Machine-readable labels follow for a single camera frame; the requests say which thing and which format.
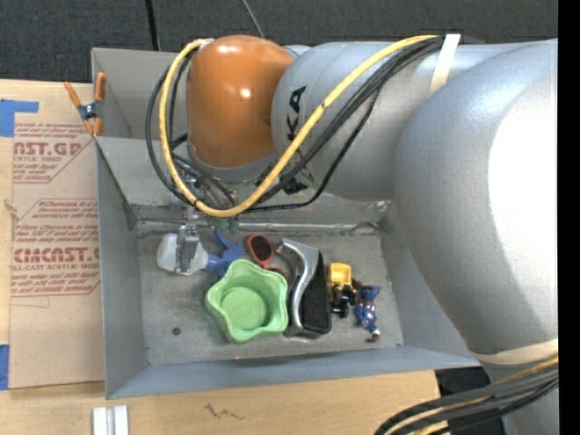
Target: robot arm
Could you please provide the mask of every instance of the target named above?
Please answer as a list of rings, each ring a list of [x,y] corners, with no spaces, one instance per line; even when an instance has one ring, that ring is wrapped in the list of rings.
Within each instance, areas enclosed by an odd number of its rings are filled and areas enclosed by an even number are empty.
[[[401,48],[370,63],[332,103],[337,85],[393,43],[285,49],[253,39],[208,43],[188,78],[191,162],[229,184],[263,187],[224,214],[259,204],[275,185],[265,173],[294,150],[279,168],[302,164],[303,185],[394,202],[431,291],[492,380],[557,355],[557,40],[460,44],[436,92],[440,44],[424,40],[415,56]],[[397,69],[381,78],[389,61]],[[222,78],[206,74],[213,63]],[[228,76],[228,63],[242,74]],[[558,433],[557,390],[513,423],[521,435]]]

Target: small figurine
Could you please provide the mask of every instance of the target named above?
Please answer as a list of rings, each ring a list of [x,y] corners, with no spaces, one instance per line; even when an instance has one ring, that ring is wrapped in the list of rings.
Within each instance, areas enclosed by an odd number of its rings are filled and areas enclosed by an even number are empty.
[[[367,342],[376,342],[381,336],[381,331],[376,326],[377,314],[374,299],[381,288],[377,285],[360,285],[358,288],[359,301],[354,307],[354,315],[359,321],[359,325],[368,330],[372,336]]]

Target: black object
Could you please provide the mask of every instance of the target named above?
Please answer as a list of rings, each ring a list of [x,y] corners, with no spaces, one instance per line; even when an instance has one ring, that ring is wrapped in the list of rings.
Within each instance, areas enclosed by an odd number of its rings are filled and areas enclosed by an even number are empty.
[[[155,23],[155,13],[153,12],[153,0],[145,0],[145,7],[147,8],[147,19],[149,20],[153,50],[158,52],[160,50],[160,39],[157,36],[157,25]]]
[[[300,301],[300,320],[305,332],[328,334],[332,327],[330,303],[326,290],[326,276],[322,254],[318,254],[316,274],[304,290]]]

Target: green silicone cup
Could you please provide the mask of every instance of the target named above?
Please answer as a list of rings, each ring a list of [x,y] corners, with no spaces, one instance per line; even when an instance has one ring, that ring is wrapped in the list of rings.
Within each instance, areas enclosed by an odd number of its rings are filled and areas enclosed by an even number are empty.
[[[288,326],[284,276],[245,259],[229,265],[205,296],[205,306],[232,343],[279,335]]]

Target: cable tie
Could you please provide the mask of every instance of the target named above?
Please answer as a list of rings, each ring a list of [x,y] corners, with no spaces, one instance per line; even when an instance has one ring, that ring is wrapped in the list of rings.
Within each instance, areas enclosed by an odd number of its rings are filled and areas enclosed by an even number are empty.
[[[449,79],[451,65],[453,64],[453,58],[455,57],[460,39],[461,34],[447,34],[445,36],[439,59],[437,60],[435,71],[433,71],[433,77],[431,78],[431,86],[429,88],[429,94],[427,95],[428,98],[443,87]]]

